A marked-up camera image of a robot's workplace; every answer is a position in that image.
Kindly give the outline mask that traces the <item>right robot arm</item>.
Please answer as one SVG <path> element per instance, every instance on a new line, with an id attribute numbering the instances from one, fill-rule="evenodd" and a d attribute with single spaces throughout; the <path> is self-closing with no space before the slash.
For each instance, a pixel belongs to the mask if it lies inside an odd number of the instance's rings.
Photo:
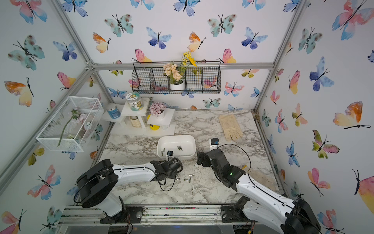
<path id="1" fill-rule="evenodd" d="M 238 216 L 258 221 L 279 234 L 319 234 L 321 226 L 310 205 L 275 193 L 243 169 L 231 165 L 221 149 L 198 152 L 198 164 L 210 167 L 226 187 L 242 194 L 234 208 Z"/>

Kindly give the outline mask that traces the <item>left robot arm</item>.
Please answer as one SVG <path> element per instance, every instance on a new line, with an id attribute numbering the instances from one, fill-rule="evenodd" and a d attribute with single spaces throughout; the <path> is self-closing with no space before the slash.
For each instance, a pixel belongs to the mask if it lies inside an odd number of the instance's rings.
<path id="1" fill-rule="evenodd" d="M 183 165 L 178 158 L 132 166 L 102 160 L 77 179 L 78 191 L 74 195 L 74 203 L 80 203 L 82 208 L 98 208 L 110 218 L 124 216 L 125 205 L 120 197 L 112 193 L 114 187 L 136 182 L 157 182 L 164 186 L 167 179 L 176 179 L 182 170 Z"/>

